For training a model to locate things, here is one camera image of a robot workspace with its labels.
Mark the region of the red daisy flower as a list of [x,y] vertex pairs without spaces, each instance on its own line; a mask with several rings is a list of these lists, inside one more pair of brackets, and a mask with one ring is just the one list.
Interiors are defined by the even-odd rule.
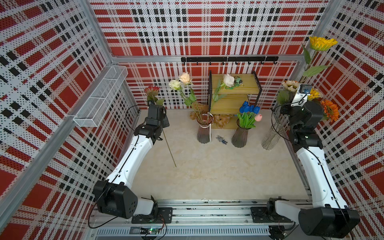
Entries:
[[[158,97],[157,97],[159,95],[159,91],[160,91],[160,88],[159,87],[155,87],[155,86],[150,86],[150,87],[147,87],[145,89],[145,93],[147,95],[147,103],[148,103],[148,105],[162,105],[162,106],[164,105],[164,101],[165,100],[164,99],[158,99]],[[174,156],[173,156],[171,148],[170,148],[170,145],[169,145],[168,140],[166,138],[166,135],[164,135],[164,137],[165,137],[165,140],[166,140],[166,143],[167,143],[170,155],[172,157],[173,163],[174,163],[175,167],[177,167],[175,159],[174,159]]]

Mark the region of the yellow daisy flower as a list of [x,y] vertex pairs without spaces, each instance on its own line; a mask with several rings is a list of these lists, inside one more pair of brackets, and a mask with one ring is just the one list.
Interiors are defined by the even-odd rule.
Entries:
[[310,94],[308,95],[308,101],[313,101],[313,100],[319,100],[323,98],[323,94],[320,93],[317,89],[312,88],[310,91]]

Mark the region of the pink tulip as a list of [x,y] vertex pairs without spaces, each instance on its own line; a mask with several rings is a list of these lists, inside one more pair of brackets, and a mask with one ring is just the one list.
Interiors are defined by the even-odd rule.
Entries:
[[255,121],[260,122],[262,120],[263,116],[261,114],[258,114],[255,116]]

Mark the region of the pale green rose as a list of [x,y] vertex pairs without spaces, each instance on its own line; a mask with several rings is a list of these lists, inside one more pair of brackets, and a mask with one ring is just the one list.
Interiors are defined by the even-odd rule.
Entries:
[[197,119],[201,121],[202,116],[197,105],[197,98],[192,85],[191,80],[189,82],[182,82],[180,80],[171,80],[169,82],[169,87],[178,93],[187,107],[192,107],[193,111],[197,115]]

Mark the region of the cream rose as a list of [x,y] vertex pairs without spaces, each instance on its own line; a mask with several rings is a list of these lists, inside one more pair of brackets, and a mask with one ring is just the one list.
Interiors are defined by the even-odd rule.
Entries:
[[184,104],[187,107],[192,107],[193,111],[197,116],[197,120],[202,122],[203,121],[202,110],[199,107],[199,103],[197,101],[196,95],[194,93],[194,90],[192,89],[192,79],[189,73],[182,73],[179,76],[179,83],[180,83],[180,86],[178,89],[178,93],[183,99]]

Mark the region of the pink glass vase with ribbon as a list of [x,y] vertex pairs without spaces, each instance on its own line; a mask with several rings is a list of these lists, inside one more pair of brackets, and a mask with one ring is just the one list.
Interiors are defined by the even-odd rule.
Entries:
[[210,113],[201,114],[197,118],[199,129],[197,133],[197,139],[201,144],[207,144],[212,141],[212,124],[214,117]]

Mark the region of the dark pink ribbed vase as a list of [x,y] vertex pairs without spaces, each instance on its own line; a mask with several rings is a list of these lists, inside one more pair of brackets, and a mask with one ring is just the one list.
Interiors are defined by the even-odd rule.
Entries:
[[237,120],[237,127],[231,142],[236,148],[243,148],[248,141],[249,129],[240,127],[240,120]]

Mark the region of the small yellow daisy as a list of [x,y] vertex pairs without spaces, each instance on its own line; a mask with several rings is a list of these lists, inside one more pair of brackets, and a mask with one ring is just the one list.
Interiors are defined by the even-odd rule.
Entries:
[[339,43],[335,39],[326,39],[326,38],[321,38],[316,36],[309,37],[309,39],[310,39],[310,49],[315,51],[315,55],[311,57],[310,52],[304,46],[302,46],[303,52],[304,52],[304,58],[306,62],[306,68],[305,68],[305,71],[303,72],[302,78],[300,79],[300,83],[304,83],[306,79],[316,76],[320,72],[330,67],[330,65],[314,66],[314,63],[313,63],[314,59],[316,58],[319,52],[326,52],[331,47]]

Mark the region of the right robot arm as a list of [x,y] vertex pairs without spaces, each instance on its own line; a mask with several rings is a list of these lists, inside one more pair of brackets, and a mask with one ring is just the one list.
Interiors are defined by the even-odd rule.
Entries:
[[315,102],[283,104],[277,107],[289,118],[289,141],[300,160],[312,194],[312,205],[300,207],[282,198],[271,198],[267,213],[272,219],[285,217],[308,236],[343,239],[360,223],[360,215],[349,208],[332,178],[324,147],[315,132],[324,111]]

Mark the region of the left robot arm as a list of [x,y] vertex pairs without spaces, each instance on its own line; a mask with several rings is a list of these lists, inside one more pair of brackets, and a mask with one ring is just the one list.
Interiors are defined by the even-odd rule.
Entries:
[[138,215],[151,219],[157,217],[156,201],[153,198],[139,198],[131,188],[145,156],[155,142],[161,140],[163,128],[169,126],[165,107],[149,106],[145,122],[135,128],[132,141],[121,161],[104,181],[97,181],[94,186],[93,194],[100,213],[124,219]]

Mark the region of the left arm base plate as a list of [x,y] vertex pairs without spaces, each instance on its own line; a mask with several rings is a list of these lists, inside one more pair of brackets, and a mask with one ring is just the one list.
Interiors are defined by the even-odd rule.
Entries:
[[132,224],[170,224],[173,218],[173,208],[158,208],[152,215],[136,215]]

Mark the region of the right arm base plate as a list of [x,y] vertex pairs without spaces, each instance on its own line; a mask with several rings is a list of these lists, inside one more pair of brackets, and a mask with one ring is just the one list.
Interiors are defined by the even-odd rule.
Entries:
[[293,223],[290,219],[280,215],[269,215],[266,207],[251,207],[253,223]]

